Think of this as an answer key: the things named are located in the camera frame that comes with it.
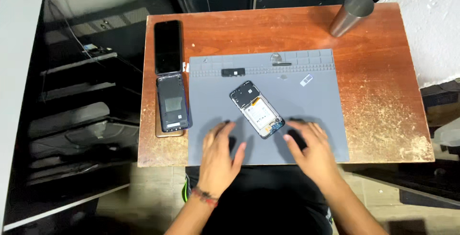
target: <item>tiled floor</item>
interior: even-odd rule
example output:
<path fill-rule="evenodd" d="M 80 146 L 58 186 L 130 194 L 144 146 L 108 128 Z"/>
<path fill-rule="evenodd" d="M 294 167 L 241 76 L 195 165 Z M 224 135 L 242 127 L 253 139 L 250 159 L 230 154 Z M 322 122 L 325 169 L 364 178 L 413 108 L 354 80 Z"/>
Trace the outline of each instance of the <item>tiled floor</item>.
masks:
<path fill-rule="evenodd" d="M 162 234 L 184 205 L 180 195 L 184 173 L 183 167 L 137 168 L 134 164 L 131 186 L 101 197 L 98 213 L 132 223 L 146 233 Z M 403 205 L 396 188 L 349 172 L 343 176 L 384 227 L 388 221 L 423 220 L 428 234 L 460 234 L 460 210 Z"/>

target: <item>metal cup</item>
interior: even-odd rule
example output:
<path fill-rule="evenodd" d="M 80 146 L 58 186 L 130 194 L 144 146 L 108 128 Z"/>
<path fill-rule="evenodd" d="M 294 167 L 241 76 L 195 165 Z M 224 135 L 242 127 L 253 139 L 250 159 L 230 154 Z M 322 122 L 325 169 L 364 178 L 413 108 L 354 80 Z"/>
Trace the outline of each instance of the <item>metal cup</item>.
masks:
<path fill-rule="evenodd" d="M 333 37 L 340 37 L 358 21 L 369 16 L 374 10 L 373 0 L 345 0 L 329 28 Z"/>

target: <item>bracelet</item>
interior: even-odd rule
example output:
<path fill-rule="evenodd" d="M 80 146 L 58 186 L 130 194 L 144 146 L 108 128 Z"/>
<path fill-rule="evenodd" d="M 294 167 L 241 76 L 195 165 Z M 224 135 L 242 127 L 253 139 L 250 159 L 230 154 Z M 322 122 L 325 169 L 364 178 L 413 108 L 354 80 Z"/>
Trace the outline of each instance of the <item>bracelet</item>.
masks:
<path fill-rule="evenodd" d="M 201 202 L 207 203 L 213 208 L 217 207 L 218 198 L 213 198 L 208 192 L 202 191 L 198 186 L 192 189 L 192 195 L 196 195 L 200 198 Z"/>

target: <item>white wall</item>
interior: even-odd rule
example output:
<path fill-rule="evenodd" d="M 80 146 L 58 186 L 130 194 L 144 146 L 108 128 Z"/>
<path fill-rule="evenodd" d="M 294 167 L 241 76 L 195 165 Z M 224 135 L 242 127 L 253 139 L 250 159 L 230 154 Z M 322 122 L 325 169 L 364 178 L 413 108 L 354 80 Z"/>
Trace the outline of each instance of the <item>white wall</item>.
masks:
<path fill-rule="evenodd" d="M 460 77 L 460 0 L 398 2 L 420 88 Z"/>
<path fill-rule="evenodd" d="M 42 0 L 0 0 L 0 229 Z"/>

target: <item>smartphone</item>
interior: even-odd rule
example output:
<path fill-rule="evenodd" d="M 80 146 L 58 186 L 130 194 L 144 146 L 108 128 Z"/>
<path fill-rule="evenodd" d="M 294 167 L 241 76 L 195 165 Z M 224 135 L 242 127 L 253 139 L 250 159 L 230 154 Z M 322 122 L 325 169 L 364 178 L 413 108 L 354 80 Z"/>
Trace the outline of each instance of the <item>smartphone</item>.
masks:
<path fill-rule="evenodd" d="M 160 117 L 160 106 L 156 104 L 156 114 L 155 114 L 155 136 L 158 138 L 163 137 L 180 137 L 185 133 L 184 130 L 175 131 L 175 132 L 163 132 L 161 129 L 161 117 Z"/>
<path fill-rule="evenodd" d="M 180 73 L 182 68 L 182 31 L 179 20 L 154 25 L 155 73 Z"/>
<path fill-rule="evenodd" d="M 187 129 L 190 124 L 182 74 L 159 77 L 156 79 L 156 91 L 160 107 L 161 130 L 175 132 Z"/>
<path fill-rule="evenodd" d="M 284 119 L 252 81 L 246 81 L 232 91 L 230 98 L 263 139 L 270 137 L 285 124 Z"/>

